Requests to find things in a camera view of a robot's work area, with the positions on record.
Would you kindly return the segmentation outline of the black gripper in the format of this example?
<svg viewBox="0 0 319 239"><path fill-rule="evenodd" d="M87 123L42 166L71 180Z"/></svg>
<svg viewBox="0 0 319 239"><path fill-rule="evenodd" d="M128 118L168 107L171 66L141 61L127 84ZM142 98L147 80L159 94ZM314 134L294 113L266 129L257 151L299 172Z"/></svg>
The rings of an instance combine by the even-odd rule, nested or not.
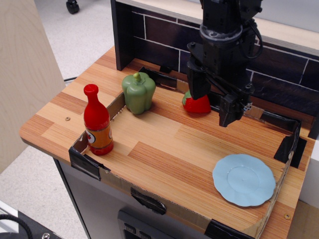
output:
<svg viewBox="0 0 319 239"><path fill-rule="evenodd" d="M202 43L187 46L191 53L187 63L190 94L198 100L215 85L225 95L220 101L219 125L227 127L251 109L249 95L255 88L246 67L253 57L255 33L248 26L222 33L202 24L200 36Z"/></svg>

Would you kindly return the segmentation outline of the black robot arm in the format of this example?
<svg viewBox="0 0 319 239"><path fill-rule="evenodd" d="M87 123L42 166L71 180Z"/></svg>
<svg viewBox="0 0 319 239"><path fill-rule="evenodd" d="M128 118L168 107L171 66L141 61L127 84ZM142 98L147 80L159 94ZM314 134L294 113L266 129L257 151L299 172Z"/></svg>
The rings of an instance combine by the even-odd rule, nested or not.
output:
<svg viewBox="0 0 319 239"><path fill-rule="evenodd" d="M263 51L254 16L262 11L259 0L202 0L202 43L187 45L190 58L187 79L190 94L197 100L215 86L219 97L219 124L227 127L251 109L254 86L246 72L248 63ZM260 41L257 52L255 41Z"/></svg>

